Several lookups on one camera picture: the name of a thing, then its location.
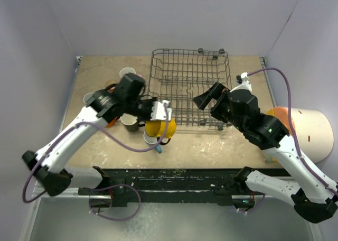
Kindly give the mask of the orange mug black handle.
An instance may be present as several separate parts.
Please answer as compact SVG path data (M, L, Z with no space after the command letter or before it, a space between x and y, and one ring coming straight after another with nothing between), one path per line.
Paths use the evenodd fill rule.
M110 86L110 88L108 89L109 92L113 92L114 91L114 86ZM114 124L116 123L116 121L119 120L119 117L114 118L114 120L112 120L109 124L106 125L106 128L112 127L114 126Z

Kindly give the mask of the pink faceted mug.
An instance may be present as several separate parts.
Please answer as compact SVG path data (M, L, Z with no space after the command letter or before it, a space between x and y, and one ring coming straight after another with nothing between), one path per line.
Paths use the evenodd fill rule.
M129 79L143 78L142 75L138 74L134 68L124 67L120 70L119 76L121 78L127 77Z

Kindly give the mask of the yellow mug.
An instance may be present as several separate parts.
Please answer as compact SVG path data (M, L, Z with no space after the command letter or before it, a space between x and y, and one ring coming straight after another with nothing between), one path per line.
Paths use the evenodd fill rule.
M146 121L145 122L145 132L148 136L156 138L158 141L159 138L163 135L166 126L166 121ZM176 132L176 122L174 119L171 119L168 123L168 128L164 135L164 138L167 139L166 142L161 141L160 145L166 145L170 142L171 138Z

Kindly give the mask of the small salmon pink cup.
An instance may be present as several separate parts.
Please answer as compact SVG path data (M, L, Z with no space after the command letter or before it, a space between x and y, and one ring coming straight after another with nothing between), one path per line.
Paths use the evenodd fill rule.
M89 92L89 93L84 95L83 102L84 102L85 105L87 105L87 104L91 103L94 99L95 98L93 96L93 93Z

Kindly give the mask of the blue mug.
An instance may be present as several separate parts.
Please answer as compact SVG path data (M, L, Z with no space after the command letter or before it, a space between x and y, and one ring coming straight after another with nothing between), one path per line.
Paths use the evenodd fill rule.
M154 145L157 143L157 138L148 136L146 132L143 133L143 138L148 145ZM158 152L158 154L162 153L162 148L160 144L157 145L155 149Z

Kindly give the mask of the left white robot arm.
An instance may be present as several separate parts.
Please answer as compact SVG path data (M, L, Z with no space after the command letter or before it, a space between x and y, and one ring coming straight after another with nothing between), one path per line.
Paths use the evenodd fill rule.
M65 165L98 130L123 114L130 114L140 121L164 120L165 104L156 97L143 99L140 93L145 88L145 80L133 73L125 74L121 81L109 88L95 91L86 101L75 119L48 145L37 150L26 151L22 155L30 175L35 177L54 197L66 190L73 175Z

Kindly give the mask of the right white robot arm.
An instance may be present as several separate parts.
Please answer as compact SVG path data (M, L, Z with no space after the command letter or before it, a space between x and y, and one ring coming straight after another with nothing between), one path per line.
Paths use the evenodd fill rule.
M295 135L283 123L260 111L258 99L248 89L229 90L216 82L205 93L193 98L203 110L214 99L210 114L224 123L231 123L245 139L272 156L293 177L294 182L270 177L244 167L235 176L235 189L273 196L291 206L305 220L321 223L337 211L337 183L325 175L305 154L298 156Z

